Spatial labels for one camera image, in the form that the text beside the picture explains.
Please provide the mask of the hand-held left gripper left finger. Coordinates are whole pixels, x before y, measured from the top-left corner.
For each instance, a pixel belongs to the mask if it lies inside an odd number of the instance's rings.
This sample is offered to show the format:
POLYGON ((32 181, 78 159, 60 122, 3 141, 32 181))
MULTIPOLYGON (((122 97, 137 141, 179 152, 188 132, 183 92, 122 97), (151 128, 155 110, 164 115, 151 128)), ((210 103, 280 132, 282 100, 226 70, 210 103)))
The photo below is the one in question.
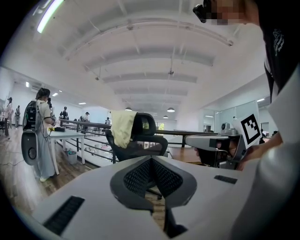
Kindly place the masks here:
POLYGON ((144 157, 112 176, 111 192, 126 208, 153 212, 153 204, 145 199, 150 177, 151 158, 144 157))

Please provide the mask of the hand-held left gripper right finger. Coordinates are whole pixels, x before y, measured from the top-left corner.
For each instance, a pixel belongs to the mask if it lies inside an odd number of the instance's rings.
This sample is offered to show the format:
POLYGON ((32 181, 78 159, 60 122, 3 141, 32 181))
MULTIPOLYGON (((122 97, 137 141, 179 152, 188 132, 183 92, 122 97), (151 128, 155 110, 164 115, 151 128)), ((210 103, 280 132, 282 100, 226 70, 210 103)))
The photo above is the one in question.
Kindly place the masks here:
POLYGON ((187 231, 187 228, 176 223, 172 209, 187 205, 197 190, 196 179, 159 157, 151 159, 151 174, 165 199, 164 232, 169 238, 174 238, 187 231))

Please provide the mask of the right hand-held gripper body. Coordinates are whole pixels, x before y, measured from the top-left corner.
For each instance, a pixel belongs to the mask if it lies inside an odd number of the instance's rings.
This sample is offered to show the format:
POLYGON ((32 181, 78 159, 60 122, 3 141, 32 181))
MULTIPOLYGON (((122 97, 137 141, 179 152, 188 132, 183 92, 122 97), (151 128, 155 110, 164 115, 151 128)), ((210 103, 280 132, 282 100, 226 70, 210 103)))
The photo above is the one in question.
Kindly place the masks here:
POLYGON ((247 114, 232 122, 223 123, 217 135, 191 135, 185 138, 187 145, 196 148, 202 164, 222 169, 236 169, 250 146, 262 137, 255 114, 247 114), (235 156, 227 155, 225 150, 216 149, 217 142, 231 140, 236 142, 235 156))

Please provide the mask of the person's right hand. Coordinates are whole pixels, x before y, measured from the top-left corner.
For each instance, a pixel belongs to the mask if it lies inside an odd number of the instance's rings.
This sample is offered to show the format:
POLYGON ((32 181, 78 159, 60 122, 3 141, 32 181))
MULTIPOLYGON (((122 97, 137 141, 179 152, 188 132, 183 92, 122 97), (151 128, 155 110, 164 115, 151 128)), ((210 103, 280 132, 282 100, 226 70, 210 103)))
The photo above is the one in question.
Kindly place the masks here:
POLYGON ((223 142, 217 142, 216 149, 218 150, 225 150, 227 152, 228 156, 234 157, 235 152, 236 152, 236 142, 231 140, 230 142, 228 141, 223 141, 223 142))

